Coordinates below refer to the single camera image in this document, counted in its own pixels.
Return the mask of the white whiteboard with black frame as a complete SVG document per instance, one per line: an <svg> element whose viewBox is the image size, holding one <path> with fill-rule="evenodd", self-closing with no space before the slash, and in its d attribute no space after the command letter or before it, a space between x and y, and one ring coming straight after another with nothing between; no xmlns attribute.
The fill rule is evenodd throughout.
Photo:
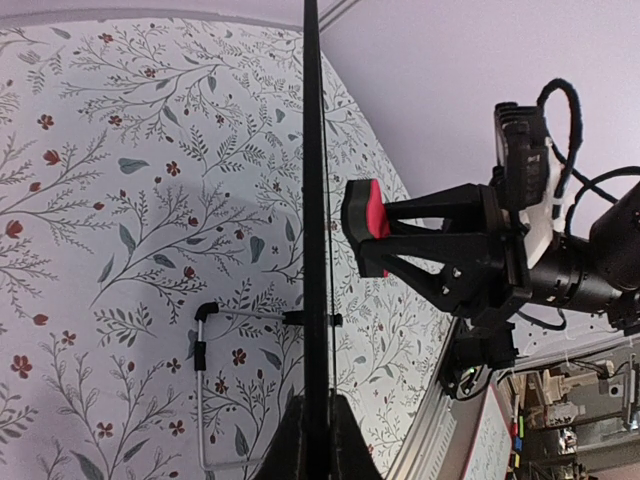
<svg viewBox="0 0 640 480"><path fill-rule="evenodd" d="M303 3L303 303L305 470L331 477L331 420L324 192L324 105L319 12Z"/></svg>

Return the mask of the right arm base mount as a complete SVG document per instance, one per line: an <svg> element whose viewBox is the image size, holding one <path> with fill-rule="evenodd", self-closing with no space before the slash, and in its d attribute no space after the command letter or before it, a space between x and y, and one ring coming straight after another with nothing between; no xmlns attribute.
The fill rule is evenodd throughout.
<svg viewBox="0 0 640 480"><path fill-rule="evenodd" d="M437 374L444 393L452 400L471 400L489 387L495 372L513 367L519 355L514 329L510 322L492 330L457 319Z"/></svg>

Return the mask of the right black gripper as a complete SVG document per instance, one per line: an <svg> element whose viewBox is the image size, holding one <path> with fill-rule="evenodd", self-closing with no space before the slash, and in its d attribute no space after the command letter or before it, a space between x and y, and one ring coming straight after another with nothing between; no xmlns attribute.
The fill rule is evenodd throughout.
<svg viewBox="0 0 640 480"><path fill-rule="evenodd" d="M530 298L521 229L487 185L464 184L386 203L381 235L358 254L443 312L473 325L506 323ZM404 220L441 218L439 229Z"/></svg>

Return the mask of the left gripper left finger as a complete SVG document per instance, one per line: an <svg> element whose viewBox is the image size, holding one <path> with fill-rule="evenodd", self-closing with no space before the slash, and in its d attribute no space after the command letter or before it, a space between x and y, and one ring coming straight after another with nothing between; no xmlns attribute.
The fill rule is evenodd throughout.
<svg viewBox="0 0 640 480"><path fill-rule="evenodd" d="M304 479L304 397L293 396L283 414L255 480Z"/></svg>

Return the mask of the red whiteboard eraser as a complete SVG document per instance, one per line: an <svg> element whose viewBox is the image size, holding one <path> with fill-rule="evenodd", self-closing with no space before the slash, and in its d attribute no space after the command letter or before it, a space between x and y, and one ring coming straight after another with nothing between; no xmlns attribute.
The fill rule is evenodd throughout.
<svg viewBox="0 0 640 480"><path fill-rule="evenodd" d="M359 275L384 278L386 271L361 252L365 241L390 235L389 221L379 182L375 179L349 180L341 206L342 231L354 253Z"/></svg>

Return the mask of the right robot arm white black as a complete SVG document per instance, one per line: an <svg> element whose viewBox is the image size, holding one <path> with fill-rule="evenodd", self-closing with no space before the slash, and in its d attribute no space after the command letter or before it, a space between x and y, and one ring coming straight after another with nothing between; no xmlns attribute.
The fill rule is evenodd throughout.
<svg viewBox="0 0 640 480"><path fill-rule="evenodd" d="M344 235L364 278L394 275L458 319L438 375L455 400L477 395L473 376L518 355L512 318L527 304L605 315L612 329L639 330L639 192L611 197L586 238L572 232L581 192L603 178L582 176L576 89L556 78L532 106L495 106L497 160L486 184L463 184L385 202L374 179L346 184Z"/></svg>

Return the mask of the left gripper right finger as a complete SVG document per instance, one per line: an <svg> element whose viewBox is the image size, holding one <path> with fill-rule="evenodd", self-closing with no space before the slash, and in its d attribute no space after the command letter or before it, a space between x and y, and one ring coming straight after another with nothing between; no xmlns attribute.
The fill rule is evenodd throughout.
<svg viewBox="0 0 640 480"><path fill-rule="evenodd" d="M343 395L335 395L331 409L330 478L380 479L381 474L369 453L348 400Z"/></svg>

